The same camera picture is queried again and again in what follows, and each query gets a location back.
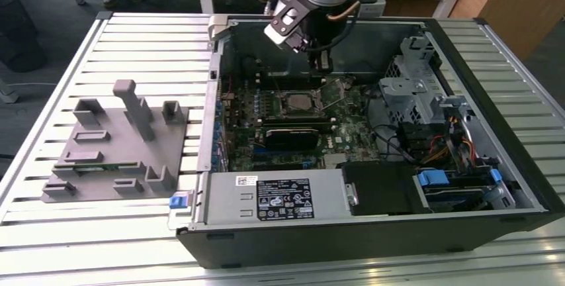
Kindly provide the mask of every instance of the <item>metal workbench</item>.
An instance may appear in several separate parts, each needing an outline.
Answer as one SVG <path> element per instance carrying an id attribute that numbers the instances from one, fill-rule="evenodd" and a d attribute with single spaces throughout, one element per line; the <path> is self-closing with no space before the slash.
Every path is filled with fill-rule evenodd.
<path id="1" fill-rule="evenodd" d="M 181 183 L 182 189 L 195 186 L 211 58 L 208 19 L 115 13 L 110 20 L 95 21 L 0 182 L 0 285 L 565 284 L 565 219 L 474 252 L 208 271 L 169 229 L 169 199 L 43 203 L 42 188 L 75 124 L 70 110 L 81 97 L 123 107 L 111 96 L 117 79 L 137 80 L 137 92 L 150 106 L 177 99 L 191 108 Z M 564 110 L 488 26 L 448 20 L 442 26 L 564 195 Z M 443 70 L 458 93 L 456 78 Z"/>

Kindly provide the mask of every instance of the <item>red wire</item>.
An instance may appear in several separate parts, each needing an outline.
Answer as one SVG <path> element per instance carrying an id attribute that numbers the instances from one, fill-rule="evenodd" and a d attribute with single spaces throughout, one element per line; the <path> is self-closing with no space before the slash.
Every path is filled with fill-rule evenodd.
<path id="1" fill-rule="evenodd" d="M 436 137 L 432 138 L 432 142 L 431 142 L 431 154 L 434 152 L 434 143 L 436 142 L 438 139 L 443 138 L 444 135 L 438 135 Z"/>

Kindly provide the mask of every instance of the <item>metal drive bracket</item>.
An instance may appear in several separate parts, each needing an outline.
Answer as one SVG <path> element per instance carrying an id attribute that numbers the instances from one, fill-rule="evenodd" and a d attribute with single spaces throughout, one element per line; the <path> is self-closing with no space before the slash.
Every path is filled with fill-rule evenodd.
<path id="1" fill-rule="evenodd" d="M 230 33 L 232 25 L 228 21 L 228 15 L 214 15 L 208 21 L 208 37 L 211 41 L 219 40 Z"/>

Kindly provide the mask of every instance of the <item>metal bracket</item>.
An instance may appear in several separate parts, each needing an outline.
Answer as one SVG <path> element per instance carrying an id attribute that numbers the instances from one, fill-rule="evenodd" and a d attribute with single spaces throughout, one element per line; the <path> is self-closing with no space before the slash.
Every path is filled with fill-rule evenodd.
<path id="1" fill-rule="evenodd" d="M 212 41 L 220 40 L 230 33 L 230 15 L 214 15 L 208 21 L 208 37 Z"/>
<path id="2" fill-rule="evenodd" d="M 10 86 L 0 79 L 0 100 L 3 100 L 3 102 L 9 104 L 13 104 L 13 103 L 17 103 L 18 97 L 19 96 L 17 92 L 14 92 Z"/>

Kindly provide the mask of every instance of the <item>motherboard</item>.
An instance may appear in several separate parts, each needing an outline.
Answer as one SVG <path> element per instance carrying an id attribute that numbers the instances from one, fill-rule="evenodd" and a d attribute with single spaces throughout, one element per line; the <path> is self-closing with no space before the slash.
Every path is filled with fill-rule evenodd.
<path id="1" fill-rule="evenodd" d="M 334 169 L 379 159 L 368 86 L 354 77 L 286 82 L 259 74 L 223 93 L 226 171 Z M 299 86 L 302 89 L 284 89 Z"/>

